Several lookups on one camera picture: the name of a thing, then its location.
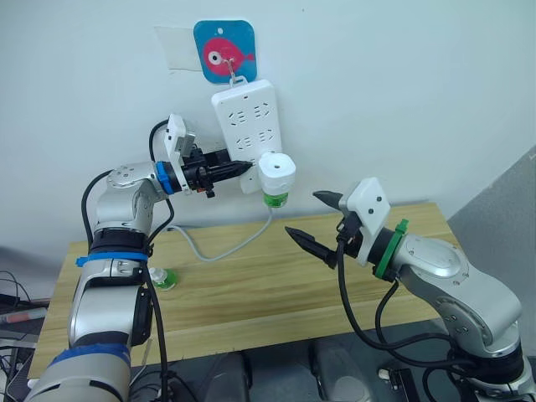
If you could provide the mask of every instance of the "black cable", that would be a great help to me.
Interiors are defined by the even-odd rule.
[[[143,391],[144,389],[152,389],[153,391],[155,392],[158,392],[158,388],[155,388],[155,387],[158,387],[159,385],[158,384],[146,384],[146,385],[142,385],[140,388],[134,390],[134,391],[131,391],[130,393],[130,396],[134,396],[136,395],[138,392],[141,392]]]
[[[0,359],[0,369],[3,371],[4,374],[6,374],[6,379],[9,378],[8,371],[6,369],[6,366],[3,365],[3,360]]]
[[[17,369],[17,360],[18,360],[18,351],[19,348],[13,348],[11,351],[11,361],[15,362],[15,364],[11,364],[9,366],[9,375],[8,379],[11,381],[15,377],[15,370]]]
[[[348,291],[346,289],[346,281],[344,278],[344,241],[339,241],[338,247],[337,247],[337,261],[338,261],[338,284],[339,284],[339,291],[341,293],[341,300],[343,301],[344,311],[346,312],[346,315],[348,317],[348,320],[350,321],[350,325],[352,326],[352,329],[355,331],[355,333],[358,335],[358,337],[365,342],[367,345],[369,345],[371,348],[375,348],[378,350],[385,350],[385,351],[394,351],[395,349],[402,348],[408,345],[411,345],[413,343],[417,343],[420,341],[428,340],[428,339],[445,339],[444,334],[421,334],[421,335],[414,335],[413,337],[409,337],[406,339],[402,339],[398,342],[394,343],[378,343],[374,340],[370,339],[364,331],[359,326],[355,316],[353,315],[352,306],[350,305],[350,301],[348,299]],[[390,296],[396,291],[395,286],[391,288],[392,292],[390,293]],[[389,298],[385,299],[383,307],[387,303]],[[435,362],[421,362],[418,360],[413,360],[410,358],[406,358],[405,356],[399,355],[398,357],[400,361],[413,365],[416,367],[424,367],[424,368],[433,368],[433,369],[442,369],[445,367],[450,367],[452,365],[461,365],[461,364],[470,364],[472,365],[472,362],[465,359],[452,359],[452,360],[441,360],[441,361],[435,361]]]
[[[385,339],[384,332],[383,332],[382,326],[381,326],[382,313],[384,311],[385,306],[387,305],[387,302],[394,295],[394,293],[397,291],[398,288],[399,288],[398,281],[394,281],[393,285],[390,287],[389,291],[387,293],[385,293],[385,296],[382,298],[381,302],[378,304],[378,308],[376,309],[376,314],[375,314],[375,317],[374,317],[374,326],[375,326],[375,329],[376,329],[376,334],[378,335],[378,339],[379,339],[379,341],[381,343],[387,343],[387,339]],[[454,348],[456,345],[455,345],[453,339],[451,339],[450,337],[448,337],[446,335],[445,335],[445,337],[447,337],[447,340],[451,344],[451,351],[449,351],[449,355],[447,356],[446,361],[451,362],[453,364],[454,362],[453,362],[453,360],[451,358],[451,352],[453,351],[452,348]],[[419,361],[419,360],[414,360],[412,358],[407,358],[407,357],[399,354],[398,352],[396,352],[394,350],[388,350],[388,352],[391,354],[391,356],[393,356],[394,358],[397,358],[401,362],[409,364],[409,365],[417,366],[417,367],[429,367],[428,363],[434,363],[434,362],[422,362],[422,361]],[[452,372],[454,372],[456,374],[460,374],[460,375],[464,374],[462,371],[460,371],[460,370],[458,370],[456,368],[453,368],[453,367],[446,368],[446,369],[451,370]]]
[[[2,366],[3,366],[3,367],[5,367],[5,366],[3,365],[4,362],[7,363],[7,364],[9,364],[9,367],[12,366],[12,363],[11,363],[10,361],[8,361],[8,356],[0,356],[0,363],[2,363]]]
[[[140,379],[143,379],[143,378],[147,377],[148,375],[158,374],[158,373],[161,373],[161,371],[160,370],[147,371],[146,373],[140,374],[134,381],[132,381],[132,384],[130,385],[130,388],[132,388],[134,386],[134,384],[137,383]]]
[[[8,402],[18,402],[14,397],[12,396],[9,396],[7,393],[5,392],[1,392],[0,391],[0,395],[3,395],[4,398],[7,398],[8,399]]]
[[[88,254],[91,251],[91,244],[93,243],[93,233],[91,232],[90,220],[87,216],[87,199],[90,196],[91,189],[102,179],[110,174],[111,170],[101,173],[96,178],[90,181],[88,186],[85,188],[84,194],[82,194],[82,220],[84,221],[85,235],[87,237],[87,252]]]
[[[17,282],[17,279],[15,278],[15,275],[12,274],[11,272],[9,271],[0,271],[4,274],[8,274],[9,276],[11,276],[13,278],[13,283],[15,284],[15,302],[13,303],[13,306],[12,306],[12,309],[15,310],[17,308],[17,305],[18,305],[18,282]]]
[[[30,298],[28,292],[26,291],[26,289],[24,288],[24,286],[20,282],[14,281],[12,279],[5,279],[5,278],[0,278],[0,281],[6,281],[6,282],[14,283],[15,286],[17,286],[17,288],[20,287],[22,289],[22,291],[24,292],[24,295],[26,296],[26,299],[28,300],[28,302],[30,302],[30,303],[32,302],[32,299]]]
[[[166,352],[166,339],[164,337],[164,324],[162,320],[162,311],[160,310],[160,303],[158,302],[157,291],[154,289],[154,285],[151,281],[151,275],[147,268],[147,263],[142,262],[142,271],[144,280],[147,283],[147,289],[152,300],[152,308],[154,310],[154,317],[157,323],[157,335],[158,335],[158,347],[160,349],[160,378],[162,380],[162,401],[168,402],[168,353]]]
[[[454,375],[452,375],[452,372],[447,370],[446,377],[451,381],[452,385],[458,388],[458,380],[454,378]]]
[[[152,241],[154,240],[155,237],[157,237],[157,235],[166,227],[169,225],[169,223],[173,220],[173,218],[175,217],[175,210],[173,209],[173,205],[171,204],[171,201],[169,201],[169,198],[166,198],[166,204],[167,204],[167,208],[169,209],[169,218],[167,218],[165,220],[165,222],[163,222],[160,226],[158,226],[156,229],[154,229],[154,232],[152,232],[152,234],[149,236],[149,238],[147,239],[147,245],[151,245]]]
[[[426,398],[428,398],[430,402],[437,402],[437,399],[432,395],[430,386],[428,385],[428,378],[435,370],[437,370],[437,368],[427,368],[422,374],[422,388],[425,390]]]
[[[151,130],[151,134],[149,134],[149,155],[151,156],[151,161],[152,161],[152,162],[155,162],[155,159],[154,159],[154,151],[153,151],[153,149],[152,149],[152,140],[154,139],[154,136],[155,136],[155,134],[157,133],[157,131],[158,131],[161,127],[167,125],[167,123],[168,123],[168,119],[160,121],[159,123],[157,123],[157,124],[152,128],[152,130]]]
[[[184,381],[177,373],[175,373],[174,371],[171,372],[171,376],[175,379],[178,379],[180,381],[180,383],[183,385],[183,387],[188,391],[188,393],[190,394],[190,396],[192,397],[193,399],[193,402],[199,402],[199,399],[197,396],[195,396],[195,394],[193,393],[192,389],[189,387],[188,384],[186,384],[186,381]]]

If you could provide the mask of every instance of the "white plug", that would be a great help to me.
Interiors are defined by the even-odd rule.
[[[285,205],[296,175],[296,165],[291,157],[285,153],[266,152],[260,157],[258,172],[265,204],[272,208]]]
[[[391,206],[377,178],[365,178],[353,185],[339,200],[339,208],[346,216],[355,212],[363,224],[359,230],[363,243],[358,253],[358,263],[367,265],[370,250],[379,232],[385,226]]]

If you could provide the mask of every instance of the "fish sticker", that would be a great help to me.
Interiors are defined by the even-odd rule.
[[[253,54],[244,55],[238,46],[226,38],[212,38],[204,45],[203,59],[210,71],[217,75],[229,75],[228,60],[237,71],[245,60],[255,61]]]
[[[199,21],[193,27],[193,38],[209,82],[228,84],[229,64],[236,77],[242,76],[247,82],[257,77],[255,33],[247,21]]]

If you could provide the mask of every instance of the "power cord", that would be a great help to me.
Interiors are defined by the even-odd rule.
[[[250,236],[248,239],[244,240],[239,245],[233,247],[231,250],[225,251],[223,254],[217,255],[215,257],[205,257],[204,255],[202,255],[201,252],[198,250],[197,246],[195,245],[195,242],[193,241],[193,239],[188,234],[188,232],[184,228],[178,226],[177,224],[172,224],[172,225],[168,226],[167,230],[168,231],[176,230],[176,231],[180,232],[184,236],[184,238],[186,239],[186,241],[188,242],[190,247],[192,248],[193,253],[201,261],[214,262],[214,261],[221,260],[222,258],[225,258],[228,255],[231,255],[231,254],[235,253],[236,251],[240,250],[241,248],[247,246],[249,243],[251,243],[257,237],[262,235],[266,231],[266,229],[268,229],[268,226],[270,226],[270,224],[271,224],[271,222],[273,220],[273,216],[274,215],[273,215],[272,208],[268,208],[268,220],[265,222],[265,224],[262,226],[262,228],[259,229],[259,231],[257,231],[255,234]]]

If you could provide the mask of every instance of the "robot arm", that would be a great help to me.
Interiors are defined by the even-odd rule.
[[[204,154],[179,116],[171,115],[164,145],[169,162],[120,166],[106,178],[97,202],[94,240],[82,268],[63,351],[27,401],[126,402],[130,349],[151,334],[152,303],[143,287],[152,253],[155,203],[177,192],[214,196],[214,183],[237,177],[250,162],[230,161],[226,150]]]
[[[314,195],[343,212],[337,230],[338,240],[345,241],[345,254],[360,265],[374,264],[379,279],[400,279],[438,312],[463,357],[477,367],[478,374],[467,379],[473,400],[536,400],[536,385],[519,340],[521,305],[502,282],[477,270],[454,245],[406,234],[407,221],[395,231],[386,229],[390,206],[376,178],[363,180],[345,194]],[[292,228],[287,232],[305,251],[332,268],[337,264],[336,253],[309,234]]]

